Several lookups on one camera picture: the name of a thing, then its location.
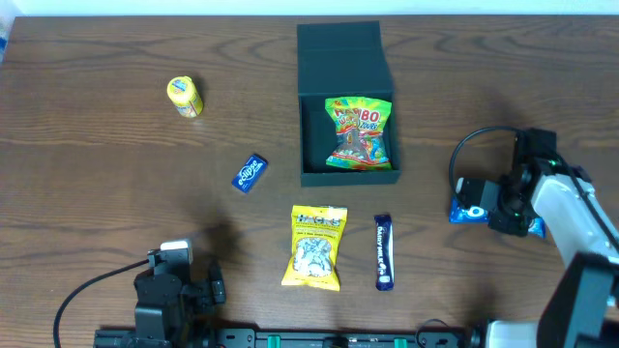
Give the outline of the blue Oreo cookie pack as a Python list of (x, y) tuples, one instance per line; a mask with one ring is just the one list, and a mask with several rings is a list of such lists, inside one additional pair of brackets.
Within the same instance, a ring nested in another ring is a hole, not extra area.
[[(466, 209), (457, 203), (455, 198), (452, 199), (451, 209), (449, 212), (449, 223), (451, 224), (488, 224), (488, 211), (478, 207), (471, 206)], [(531, 221), (528, 227), (528, 234), (535, 235), (544, 239), (546, 237), (545, 222), (537, 217)]]

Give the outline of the yellow Hacks candy bag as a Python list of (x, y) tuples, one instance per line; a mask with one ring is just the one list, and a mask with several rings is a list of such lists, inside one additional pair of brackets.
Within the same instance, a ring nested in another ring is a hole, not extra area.
[(291, 211), (291, 257), (283, 286), (309, 286), (339, 291), (336, 272), (347, 209), (294, 205)]

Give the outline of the green Haribo gummy bag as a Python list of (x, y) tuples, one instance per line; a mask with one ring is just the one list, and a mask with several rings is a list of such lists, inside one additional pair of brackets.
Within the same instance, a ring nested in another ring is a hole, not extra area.
[(338, 145), (327, 157), (329, 166), (347, 170), (392, 170), (383, 133), (390, 118), (389, 101), (367, 97), (325, 100), (325, 110), (335, 124)]

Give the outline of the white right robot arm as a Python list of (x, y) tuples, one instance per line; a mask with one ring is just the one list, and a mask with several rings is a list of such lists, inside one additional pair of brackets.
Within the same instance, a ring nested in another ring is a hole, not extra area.
[(566, 266), (540, 319), (492, 321), (486, 347), (616, 347), (618, 324), (606, 318), (618, 303), (618, 232), (586, 172), (569, 165), (549, 130), (521, 130), (513, 167), (500, 183), (490, 225), (524, 235), (541, 218)]

